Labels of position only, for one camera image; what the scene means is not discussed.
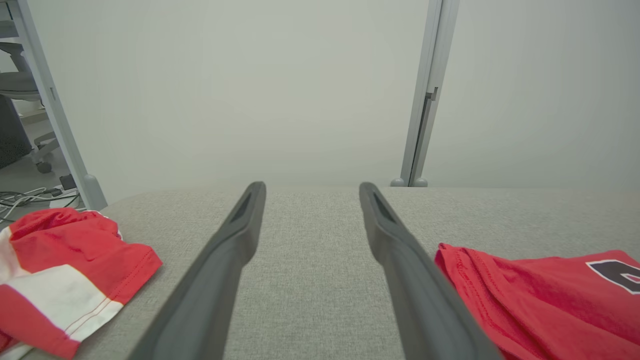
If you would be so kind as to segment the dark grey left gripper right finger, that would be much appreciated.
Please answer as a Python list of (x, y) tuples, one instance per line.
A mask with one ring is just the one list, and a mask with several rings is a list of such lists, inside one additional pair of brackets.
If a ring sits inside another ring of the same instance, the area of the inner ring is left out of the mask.
[(359, 185), (366, 239), (382, 266), (407, 360), (500, 360), (498, 347), (380, 189)]

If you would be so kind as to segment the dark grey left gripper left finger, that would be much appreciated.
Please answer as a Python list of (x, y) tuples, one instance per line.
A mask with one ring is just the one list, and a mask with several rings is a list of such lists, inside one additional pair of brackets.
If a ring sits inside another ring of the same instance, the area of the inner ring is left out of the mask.
[(131, 351), (131, 360), (221, 360), (243, 268), (259, 243), (266, 184), (250, 183)]

